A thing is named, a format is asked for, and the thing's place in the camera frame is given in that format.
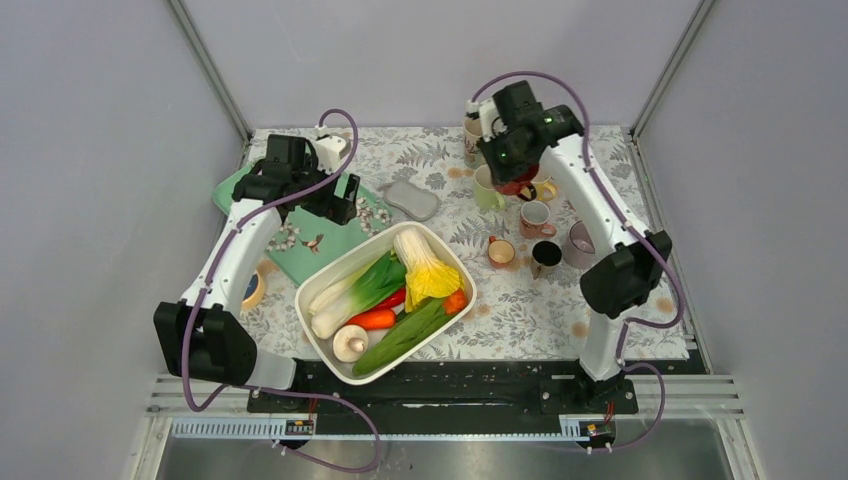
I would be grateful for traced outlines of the red mug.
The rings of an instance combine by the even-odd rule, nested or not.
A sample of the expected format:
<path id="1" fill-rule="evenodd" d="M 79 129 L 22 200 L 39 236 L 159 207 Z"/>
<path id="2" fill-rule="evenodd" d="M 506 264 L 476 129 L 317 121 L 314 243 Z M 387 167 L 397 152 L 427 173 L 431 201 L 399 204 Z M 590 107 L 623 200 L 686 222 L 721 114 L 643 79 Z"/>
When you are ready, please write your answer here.
<path id="1" fill-rule="evenodd" d="M 494 188 L 504 196 L 517 197 L 524 202 L 534 201 L 538 197 L 536 187 L 529 180 L 495 184 Z"/>

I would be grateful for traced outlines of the cream floral mug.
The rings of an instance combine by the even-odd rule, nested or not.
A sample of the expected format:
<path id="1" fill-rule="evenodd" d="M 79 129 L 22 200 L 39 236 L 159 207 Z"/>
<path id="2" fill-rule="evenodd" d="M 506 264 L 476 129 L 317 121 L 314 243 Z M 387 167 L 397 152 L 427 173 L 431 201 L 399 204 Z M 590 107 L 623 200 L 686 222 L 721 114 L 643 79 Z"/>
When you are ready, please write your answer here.
<path id="1" fill-rule="evenodd" d="M 465 116 L 463 118 L 464 131 L 464 161 L 468 168 L 475 170 L 480 166 L 481 160 L 478 158 L 479 148 L 478 141 L 482 137 L 482 127 L 479 118 Z"/>

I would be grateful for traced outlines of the light green mug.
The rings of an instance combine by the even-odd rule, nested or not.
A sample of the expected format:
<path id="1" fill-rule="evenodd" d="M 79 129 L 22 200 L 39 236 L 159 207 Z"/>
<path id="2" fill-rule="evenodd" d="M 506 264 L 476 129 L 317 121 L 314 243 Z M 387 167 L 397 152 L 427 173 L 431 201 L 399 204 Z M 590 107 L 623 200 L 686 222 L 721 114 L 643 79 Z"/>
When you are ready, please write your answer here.
<path id="1" fill-rule="evenodd" d="M 473 196 L 482 210 L 503 211 L 506 207 L 504 197 L 494 188 L 487 165 L 481 165 L 475 170 Z"/>

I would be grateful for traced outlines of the yellow mug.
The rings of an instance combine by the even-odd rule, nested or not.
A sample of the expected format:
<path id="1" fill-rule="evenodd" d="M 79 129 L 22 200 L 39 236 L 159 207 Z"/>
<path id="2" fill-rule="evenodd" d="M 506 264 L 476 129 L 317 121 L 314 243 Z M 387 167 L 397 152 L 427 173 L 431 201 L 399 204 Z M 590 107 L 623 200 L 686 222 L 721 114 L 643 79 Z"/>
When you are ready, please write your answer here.
<path id="1" fill-rule="evenodd" d="M 546 172 L 539 171 L 532 179 L 532 184 L 537 193 L 537 199 L 542 202 L 550 202 L 558 196 L 558 189 L 552 177 Z"/>

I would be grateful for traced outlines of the terracotta pink mug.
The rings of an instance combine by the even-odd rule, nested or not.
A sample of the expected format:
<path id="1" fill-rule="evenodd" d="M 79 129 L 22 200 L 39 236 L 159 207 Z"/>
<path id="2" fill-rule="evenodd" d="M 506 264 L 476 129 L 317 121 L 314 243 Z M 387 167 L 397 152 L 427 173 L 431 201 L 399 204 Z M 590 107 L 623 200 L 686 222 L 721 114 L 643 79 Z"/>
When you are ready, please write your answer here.
<path id="1" fill-rule="evenodd" d="M 552 238 L 557 228 L 549 222 L 550 208 L 541 201 L 526 202 L 520 209 L 520 234 L 526 239 Z"/>

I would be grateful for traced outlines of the small orange mug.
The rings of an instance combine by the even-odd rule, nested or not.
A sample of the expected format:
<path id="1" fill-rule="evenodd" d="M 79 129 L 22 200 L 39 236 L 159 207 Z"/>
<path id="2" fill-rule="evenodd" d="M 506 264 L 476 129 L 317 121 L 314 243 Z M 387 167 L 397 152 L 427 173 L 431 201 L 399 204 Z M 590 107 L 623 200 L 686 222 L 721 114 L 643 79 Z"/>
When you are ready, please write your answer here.
<path id="1" fill-rule="evenodd" d="M 516 248 L 510 241 L 492 235 L 488 239 L 486 256 L 492 268 L 509 269 L 514 266 Z"/>

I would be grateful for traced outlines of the brown small cup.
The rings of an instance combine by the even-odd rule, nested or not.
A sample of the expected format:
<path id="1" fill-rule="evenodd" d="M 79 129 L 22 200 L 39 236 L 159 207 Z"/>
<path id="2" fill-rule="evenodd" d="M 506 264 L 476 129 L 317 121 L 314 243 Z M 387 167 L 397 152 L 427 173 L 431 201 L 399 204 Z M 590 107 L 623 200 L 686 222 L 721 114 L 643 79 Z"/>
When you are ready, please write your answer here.
<path id="1" fill-rule="evenodd" d="M 552 273 L 561 263 L 563 253 L 556 243 L 543 240 L 533 246 L 531 257 L 531 276 L 536 280 Z"/>

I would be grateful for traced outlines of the purple mug black handle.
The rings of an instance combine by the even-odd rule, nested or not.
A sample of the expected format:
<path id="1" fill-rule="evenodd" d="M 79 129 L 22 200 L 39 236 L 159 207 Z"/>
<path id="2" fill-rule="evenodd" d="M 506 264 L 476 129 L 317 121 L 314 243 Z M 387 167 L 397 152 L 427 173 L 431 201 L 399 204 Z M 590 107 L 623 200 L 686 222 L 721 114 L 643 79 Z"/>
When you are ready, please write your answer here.
<path id="1" fill-rule="evenodd" d="M 596 262 L 595 248 L 582 221 L 575 222 L 562 242 L 565 263 L 578 270 L 589 270 Z"/>

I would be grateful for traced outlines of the grey sponge pad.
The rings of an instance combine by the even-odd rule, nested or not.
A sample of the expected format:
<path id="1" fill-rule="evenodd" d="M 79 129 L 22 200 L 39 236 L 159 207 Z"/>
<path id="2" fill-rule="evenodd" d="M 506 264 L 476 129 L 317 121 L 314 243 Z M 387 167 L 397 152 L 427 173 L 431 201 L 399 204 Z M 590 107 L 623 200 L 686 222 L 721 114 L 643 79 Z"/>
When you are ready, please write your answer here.
<path id="1" fill-rule="evenodd" d="M 378 190 L 386 204 L 402 211 L 414 221 L 429 220 L 440 207 L 440 200 L 434 193 L 407 180 L 396 180 L 381 185 Z"/>

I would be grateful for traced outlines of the bok choy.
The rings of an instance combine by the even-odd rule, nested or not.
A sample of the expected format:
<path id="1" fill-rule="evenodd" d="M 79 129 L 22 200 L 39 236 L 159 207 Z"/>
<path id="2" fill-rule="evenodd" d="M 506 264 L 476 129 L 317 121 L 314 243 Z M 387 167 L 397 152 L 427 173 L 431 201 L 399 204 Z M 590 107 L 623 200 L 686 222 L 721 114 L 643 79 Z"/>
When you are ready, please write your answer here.
<path id="1" fill-rule="evenodd" d="M 353 316 L 370 310 L 405 284 L 406 267 L 386 252 L 368 268 L 335 282 L 309 306 L 310 327 L 320 339 L 330 338 Z"/>

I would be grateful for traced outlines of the red chili pepper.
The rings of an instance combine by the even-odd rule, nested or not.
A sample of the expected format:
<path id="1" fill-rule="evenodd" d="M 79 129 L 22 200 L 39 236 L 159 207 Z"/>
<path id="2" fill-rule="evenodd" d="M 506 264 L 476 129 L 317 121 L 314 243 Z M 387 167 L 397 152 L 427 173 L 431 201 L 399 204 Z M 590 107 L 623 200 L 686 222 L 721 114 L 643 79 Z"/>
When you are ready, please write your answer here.
<path id="1" fill-rule="evenodd" d="M 380 303 L 373 307 L 373 310 L 393 309 L 398 305 L 403 305 L 406 299 L 406 289 L 399 288 L 397 291 L 386 297 Z"/>

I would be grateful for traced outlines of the floral tablecloth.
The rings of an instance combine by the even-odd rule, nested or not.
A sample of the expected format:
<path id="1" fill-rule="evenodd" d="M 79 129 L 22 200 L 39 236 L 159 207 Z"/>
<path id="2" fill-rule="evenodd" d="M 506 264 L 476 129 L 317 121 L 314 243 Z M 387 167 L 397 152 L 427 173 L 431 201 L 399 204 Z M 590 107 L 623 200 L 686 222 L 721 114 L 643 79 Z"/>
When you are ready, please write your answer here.
<path id="1" fill-rule="evenodd" d="M 477 286 L 472 311 L 417 351 L 415 360 L 546 360 L 579 356 L 589 332 L 590 309 L 580 295 L 580 272 L 561 263 L 550 274 L 532 279 L 535 240 L 519 233 L 518 201 L 504 211 L 479 209 L 473 199 L 473 170 L 464 163 L 461 127 L 360 127 L 360 143 L 348 172 L 365 187 L 407 180 L 434 191 L 437 214 L 424 222 L 457 254 Z M 622 127 L 592 127 L 591 145 L 602 168 L 625 203 L 646 223 L 641 185 L 633 169 Z M 508 240 L 515 259 L 491 267 L 484 253 L 490 236 Z M 241 323 L 257 344 L 279 355 L 319 360 L 295 312 L 297 287 L 287 275 L 263 261 L 268 290 L 261 303 L 242 313 Z M 689 358 L 685 323 L 675 329 L 633 326 L 628 360 Z"/>

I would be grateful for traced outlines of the napa cabbage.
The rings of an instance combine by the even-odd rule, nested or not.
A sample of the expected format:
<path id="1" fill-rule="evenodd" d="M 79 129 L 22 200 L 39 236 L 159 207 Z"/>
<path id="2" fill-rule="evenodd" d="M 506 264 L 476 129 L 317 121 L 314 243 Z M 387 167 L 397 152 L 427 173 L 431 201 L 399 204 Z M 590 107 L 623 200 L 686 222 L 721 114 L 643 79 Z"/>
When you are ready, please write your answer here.
<path id="1" fill-rule="evenodd" d="M 404 307 L 407 313 L 427 298 L 446 298 L 464 286 L 459 271 L 440 260 L 417 229 L 401 230 L 393 246 L 406 268 Z"/>

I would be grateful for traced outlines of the orange carrot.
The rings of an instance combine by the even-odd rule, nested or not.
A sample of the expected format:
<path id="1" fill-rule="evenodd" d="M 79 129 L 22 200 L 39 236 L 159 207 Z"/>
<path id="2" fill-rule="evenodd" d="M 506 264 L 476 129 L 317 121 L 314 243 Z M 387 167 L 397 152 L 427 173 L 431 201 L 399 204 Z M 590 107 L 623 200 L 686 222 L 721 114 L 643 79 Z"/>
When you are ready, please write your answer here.
<path id="1" fill-rule="evenodd" d="M 392 309 L 371 310 L 352 317 L 347 325 L 366 331 L 389 329 L 396 324 L 397 314 Z"/>

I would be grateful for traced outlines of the white mushroom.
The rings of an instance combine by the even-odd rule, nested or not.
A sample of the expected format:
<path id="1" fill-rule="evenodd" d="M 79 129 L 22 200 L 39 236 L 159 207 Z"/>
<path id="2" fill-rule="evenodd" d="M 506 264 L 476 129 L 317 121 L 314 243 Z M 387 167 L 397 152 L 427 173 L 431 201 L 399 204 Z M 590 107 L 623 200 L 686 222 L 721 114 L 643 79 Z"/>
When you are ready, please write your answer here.
<path id="1" fill-rule="evenodd" d="M 335 358 L 343 363 L 355 363 L 369 348 L 369 337 L 365 329 L 357 325 L 341 327 L 333 338 Z"/>

